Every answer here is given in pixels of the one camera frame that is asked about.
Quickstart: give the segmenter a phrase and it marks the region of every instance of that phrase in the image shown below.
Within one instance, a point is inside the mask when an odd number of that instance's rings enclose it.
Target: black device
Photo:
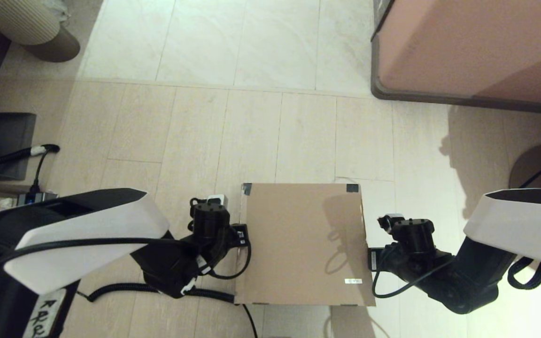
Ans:
[[[52,294],[39,296],[7,274],[2,262],[31,248],[16,249],[25,233],[111,209],[141,199],[145,194],[131,189],[100,190],[0,212],[0,338],[21,338],[27,334],[35,338],[60,336],[79,284],[75,281]],[[212,273],[231,248],[251,248],[247,226],[230,225],[230,215],[223,205],[194,200],[190,211],[193,221],[188,225],[193,234],[174,240],[168,231],[161,239],[141,239],[152,243],[131,253],[143,270],[147,284],[174,298],[188,294],[197,276]],[[130,242],[130,239],[78,239],[69,242],[73,242],[70,243],[73,246],[81,246],[82,241],[84,246],[90,246],[122,243],[122,240]],[[41,245],[45,246],[43,250],[37,248],[34,252],[69,247],[65,244],[67,241],[45,243]]]
[[[498,282],[517,256],[470,238],[464,239],[454,256],[435,247],[430,220],[386,215],[378,222],[396,242],[385,248],[369,248],[369,269],[388,271],[415,283],[430,298],[459,314],[496,300]]]

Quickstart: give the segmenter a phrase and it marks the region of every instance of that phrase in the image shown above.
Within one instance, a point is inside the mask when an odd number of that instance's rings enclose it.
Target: floor tile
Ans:
[[[108,0],[82,75],[155,80],[173,7],[174,0]]]
[[[214,193],[227,95],[226,90],[177,89],[156,193],[176,238],[190,234],[191,197]]]
[[[162,162],[176,89],[127,85],[109,158]]]
[[[37,115],[32,145],[57,144],[62,121],[69,106],[71,81],[0,79],[0,113],[33,113]],[[43,161],[39,185],[47,189],[49,172],[56,155],[49,154]],[[40,156],[29,158],[26,178],[13,184],[32,184]]]
[[[156,203],[170,221],[175,238],[190,234],[189,199],[214,192],[227,94],[226,90],[177,89],[156,193]],[[175,300],[138,295],[130,336],[172,333],[178,338],[193,338],[199,302],[195,297]]]
[[[329,306],[267,305],[263,338],[330,337]]]
[[[541,336],[541,286],[526,291],[500,282],[498,299],[468,318],[469,338]]]
[[[123,92],[124,84],[76,84],[48,188],[71,195],[99,187]]]
[[[456,170],[457,200],[464,227],[483,194],[507,189],[509,161],[502,112],[495,109],[451,106],[448,112],[450,166]]]
[[[280,114],[279,92],[229,91],[215,192],[227,196],[232,223],[239,222],[241,184],[275,180]],[[216,266],[216,273],[235,274],[238,269],[236,255],[237,249],[232,249]],[[234,294],[235,280],[206,276],[202,287]],[[259,334],[262,334],[264,306],[248,307]],[[227,308],[227,304],[221,302],[200,304],[196,337],[249,337],[251,330],[243,308]]]
[[[509,153],[509,165],[524,152],[541,144],[541,114],[519,111],[503,111],[506,148]]]
[[[381,248],[393,241],[376,219],[394,214],[395,186],[393,182],[338,178],[336,183],[357,183],[363,194],[364,223],[369,248]],[[384,273],[377,284],[378,293],[389,293],[399,288],[400,279]],[[400,336],[400,300],[398,297],[374,300],[371,307],[332,307],[331,327],[333,338]]]
[[[157,81],[232,85],[246,0],[177,0]]]
[[[22,59],[27,51],[15,42],[9,44],[6,58],[0,67],[0,78],[17,79]]]
[[[283,94],[276,182],[334,180],[335,97]]]
[[[314,89],[318,0],[250,0],[235,85]]]
[[[161,166],[151,162],[107,160],[101,189],[133,188],[144,190],[153,198]]]
[[[390,101],[337,98],[335,175],[393,180],[393,134]]]
[[[193,338],[199,302],[199,297],[176,300],[157,293],[138,293],[129,337]]]
[[[395,102],[395,206],[406,218],[433,221],[436,247],[456,253],[464,236],[456,206],[456,172],[449,165],[448,106]],[[466,337],[466,318],[417,288],[398,296],[400,336]]]
[[[370,94],[373,2],[321,0],[316,89]]]
[[[67,62],[44,62],[21,48],[16,55],[18,77],[39,79],[75,79],[80,76],[81,66],[85,61],[86,47],[96,24],[96,19],[103,0],[69,0],[66,2],[70,17],[62,22],[62,26],[77,38],[81,45],[81,52]]]
[[[140,272],[133,258],[125,255],[85,276],[81,280],[79,291],[88,295],[108,284],[139,282]],[[136,292],[114,292],[102,296],[96,302],[88,302],[79,295],[75,296],[62,337],[128,337],[136,295]]]
[[[279,92],[229,92],[215,191],[227,195],[233,222],[239,221],[241,184],[275,180],[280,115]]]

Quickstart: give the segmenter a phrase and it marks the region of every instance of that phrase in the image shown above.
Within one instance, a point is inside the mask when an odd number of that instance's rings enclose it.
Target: cardboard box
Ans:
[[[358,184],[244,184],[240,223],[236,303],[374,305]]]

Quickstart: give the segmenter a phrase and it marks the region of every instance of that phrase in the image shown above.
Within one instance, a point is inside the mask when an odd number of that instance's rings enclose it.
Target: white label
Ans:
[[[197,266],[198,267],[204,267],[204,265],[207,264],[206,260],[204,259],[204,257],[202,257],[201,255],[198,255],[195,260],[197,261]],[[206,269],[202,270],[201,273],[203,274],[207,274],[208,272],[210,271],[210,267],[207,267]]]
[[[363,284],[363,280],[360,278],[346,278],[344,279],[346,284]]]
[[[31,318],[28,320],[28,325],[24,330],[22,338],[43,338],[49,337],[51,328],[58,317],[58,310],[66,296],[66,289],[60,289],[40,295],[37,298],[35,307],[32,310]]]
[[[371,268],[378,270],[377,267],[377,252],[371,252]]]

